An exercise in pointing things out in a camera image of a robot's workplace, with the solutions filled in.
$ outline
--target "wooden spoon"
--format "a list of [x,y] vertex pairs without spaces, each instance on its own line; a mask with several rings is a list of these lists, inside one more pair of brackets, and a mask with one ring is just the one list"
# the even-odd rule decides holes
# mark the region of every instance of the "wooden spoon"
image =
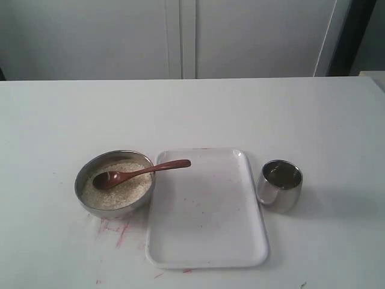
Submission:
[[153,166],[153,167],[146,167],[143,170],[137,170],[136,172],[130,172],[130,173],[117,172],[113,170],[110,172],[104,172],[97,175],[93,179],[92,183],[95,188],[99,190],[106,190],[108,188],[113,188],[116,185],[121,184],[122,182],[128,181],[129,179],[132,179],[134,176],[142,175],[144,173],[157,172],[159,170],[179,169],[181,167],[189,167],[189,166],[191,166],[190,160],[176,160],[176,161],[169,161],[163,164],[158,164],[157,166]]

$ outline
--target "white tray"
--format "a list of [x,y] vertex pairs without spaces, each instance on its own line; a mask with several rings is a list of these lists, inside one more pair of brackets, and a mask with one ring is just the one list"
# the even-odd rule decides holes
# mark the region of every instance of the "white tray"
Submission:
[[183,149],[156,163],[187,158],[191,167],[156,173],[146,256],[163,269],[250,267],[268,245],[245,154]]

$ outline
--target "white wall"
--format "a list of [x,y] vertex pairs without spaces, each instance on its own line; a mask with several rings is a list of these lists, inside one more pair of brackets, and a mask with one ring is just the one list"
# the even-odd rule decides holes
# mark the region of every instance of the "white wall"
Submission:
[[352,75],[361,70],[385,70],[385,0],[377,0],[366,27],[360,48],[351,69]]
[[331,52],[349,1],[197,0],[197,77],[313,76],[335,4]]
[[7,79],[169,78],[165,1],[0,2]]

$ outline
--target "bowl rim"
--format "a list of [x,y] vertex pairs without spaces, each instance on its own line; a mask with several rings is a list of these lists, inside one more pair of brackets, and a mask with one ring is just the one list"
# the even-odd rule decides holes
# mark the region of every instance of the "bowl rim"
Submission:
[[131,150],[127,150],[127,149],[117,149],[117,150],[114,150],[114,151],[110,151],[110,152],[105,152],[101,155],[98,155],[96,157],[94,157],[92,160],[90,160],[89,162],[87,162],[84,166],[82,166],[82,168],[80,169],[80,171],[78,172],[77,176],[76,176],[76,179],[75,179],[75,183],[74,183],[74,189],[75,189],[75,194],[76,194],[76,197],[78,198],[78,200],[80,201],[80,203],[85,206],[86,208],[89,208],[89,209],[92,209],[92,210],[96,210],[96,211],[100,211],[100,212],[116,212],[116,211],[119,211],[119,210],[124,210],[125,208],[129,207],[129,206],[132,206],[133,204],[135,204],[136,202],[138,202],[139,200],[141,200],[144,196],[147,195],[147,193],[151,190],[152,186],[154,185],[155,183],[155,172],[153,172],[153,177],[151,178],[151,186],[150,188],[139,198],[137,199],[136,201],[124,206],[124,207],[121,207],[121,208],[117,208],[117,209],[111,209],[111,210],[105,210],[105,209],[98,209],[98,208],[94,208],[94,207],[91,207],[87,204],[85,204],[83,202],[83,200],[80,198],[79,196],[79,192],[78,190],[76,189],[77,185],[78,185],[78,181],[79,181],[79,175],[81,174],[81,172],[87,167],[89,166],[91,163],[95,162],[96,160],[102,158],[102,157],[105,157],[106,155],[109,155],[109,154],[114,154],[114,153],[117,153],[117,152],[129,152],[129,153],[133,153],[133,154],[138,154],[142,157],[144,157],[144,159],[146,159],[146,161],[148,161],[151,166],[153,166],[154,164],[152,163],[152,161],[150,160],[150,158],[148,158],[146,155],[140,153],[140,152],[137,152],[137,151],[131,151]]

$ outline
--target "white table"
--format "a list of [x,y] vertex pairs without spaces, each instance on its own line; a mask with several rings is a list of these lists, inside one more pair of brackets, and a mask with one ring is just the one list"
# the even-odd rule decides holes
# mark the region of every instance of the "white table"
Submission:
[[[383,288],[384,124],[364,77],[0,83],[0,288]],[[156,269],[146,208],[122,232],[74,195],[97,154],[199,147],[246,151],[255,178],[274,158],[303,171],[294,210],[263,211],[261,266]]]

